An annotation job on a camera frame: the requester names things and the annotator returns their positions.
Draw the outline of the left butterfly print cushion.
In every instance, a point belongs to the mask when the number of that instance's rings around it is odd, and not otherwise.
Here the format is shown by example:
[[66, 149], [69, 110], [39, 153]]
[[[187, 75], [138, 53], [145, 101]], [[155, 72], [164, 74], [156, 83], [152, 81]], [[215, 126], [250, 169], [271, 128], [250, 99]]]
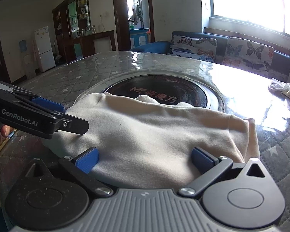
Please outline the left butterfly print cushion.
[[216, 49], [217, 40], [214, 38], [173, 36], [168, 55], [214, 62]]

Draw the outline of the cream long-sleeve shirt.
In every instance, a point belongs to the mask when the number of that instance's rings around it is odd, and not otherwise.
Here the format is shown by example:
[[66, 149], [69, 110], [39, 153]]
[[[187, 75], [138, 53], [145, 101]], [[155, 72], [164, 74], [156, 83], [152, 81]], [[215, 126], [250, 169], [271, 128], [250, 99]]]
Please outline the cream long-sleeve shirt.
[[90, 175], [120, 188], [181, 188], [200, 175], [191, 161], [195, 147], [239, 163], [260, 156], [253, 119], [188, 103], [92, 93], [67, 113], [87, 120], [88, 132], [58, 131], [43, 144], [59, 157], [97, 148]]

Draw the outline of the right butterfly print cushion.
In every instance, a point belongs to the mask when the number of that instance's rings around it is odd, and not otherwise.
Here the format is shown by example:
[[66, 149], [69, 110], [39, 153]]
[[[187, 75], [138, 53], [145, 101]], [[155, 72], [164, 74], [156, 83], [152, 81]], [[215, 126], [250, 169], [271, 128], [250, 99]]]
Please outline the right butterfly print cushion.
[[229, 37], [222, 64], [268, 77], [274, 53], [271, 46]]

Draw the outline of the grey star quilted table cover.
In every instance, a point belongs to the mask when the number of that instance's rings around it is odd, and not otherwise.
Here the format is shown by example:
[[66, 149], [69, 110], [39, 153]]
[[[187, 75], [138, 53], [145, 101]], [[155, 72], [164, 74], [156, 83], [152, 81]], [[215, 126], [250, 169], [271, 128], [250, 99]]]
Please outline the grey star quilted table cover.
[[0, 156], [11, 231], [290, 231], [290, 99], [268, 78], [109, 51], [0, 90], [17, 130]]

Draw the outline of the smartphone on table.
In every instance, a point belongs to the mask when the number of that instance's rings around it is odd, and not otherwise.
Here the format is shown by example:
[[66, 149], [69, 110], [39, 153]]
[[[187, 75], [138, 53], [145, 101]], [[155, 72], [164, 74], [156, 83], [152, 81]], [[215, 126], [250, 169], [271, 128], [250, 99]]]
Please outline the smartphone on table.
[[4, 138], [4, 140], [0, 144], [0, 152], [5, 147], [5, 145], [8, 143], [8, 141], [12, 138], [12, 136], [17, 132], [17, 129], [13, 129], [10, 134]]

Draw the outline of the white refrigerator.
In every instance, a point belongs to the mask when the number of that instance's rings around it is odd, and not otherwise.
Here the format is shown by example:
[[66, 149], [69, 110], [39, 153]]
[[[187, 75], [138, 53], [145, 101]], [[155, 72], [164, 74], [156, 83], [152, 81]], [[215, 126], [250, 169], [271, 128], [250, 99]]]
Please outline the white refrigerator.
[[35, 54], [41, 72], [55, 67], [49, 28], [44, 27], [34, 32]]

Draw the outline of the round black induction cooktop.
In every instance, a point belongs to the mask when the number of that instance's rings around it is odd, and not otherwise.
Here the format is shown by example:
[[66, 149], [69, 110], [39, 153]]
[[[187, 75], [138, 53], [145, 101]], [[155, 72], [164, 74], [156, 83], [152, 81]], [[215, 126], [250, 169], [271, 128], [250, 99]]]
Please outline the round black induction cooktop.
[[91, 93], [110, 93], [137, 98], [149, 96], [160, 104], [175, 106], [180, 102], [224, 112], [225, 102], [218, 89], [202, 77], [162, 70], [126, 72], [91, 86], [77, 97], [76, 102]]

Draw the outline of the dark wooden cabinet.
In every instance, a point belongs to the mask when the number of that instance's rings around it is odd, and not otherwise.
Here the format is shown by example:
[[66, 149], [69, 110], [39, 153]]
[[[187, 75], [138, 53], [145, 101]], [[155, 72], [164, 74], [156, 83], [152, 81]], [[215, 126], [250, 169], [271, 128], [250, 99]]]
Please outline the dark wooden cabinet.
[[52, 14], [59, 64], [94, 55], [99, 39], [108, 39], [111, 50], [116, 50], [114, 31], [98, 30], [91, 23], [89, 0], [64, 0]]

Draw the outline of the butterfly print cushion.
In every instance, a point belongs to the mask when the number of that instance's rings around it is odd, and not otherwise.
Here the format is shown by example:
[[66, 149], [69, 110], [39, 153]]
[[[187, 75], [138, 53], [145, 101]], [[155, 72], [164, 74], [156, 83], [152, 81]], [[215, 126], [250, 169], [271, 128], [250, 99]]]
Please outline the butterfly print cushion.
[[216, 49], [217, 40], [214, 38], [173, 36], [168, 55], [214, 62]]
[[274, 53], [271, 46], [229, 37], [222, 64], [268, 77]]

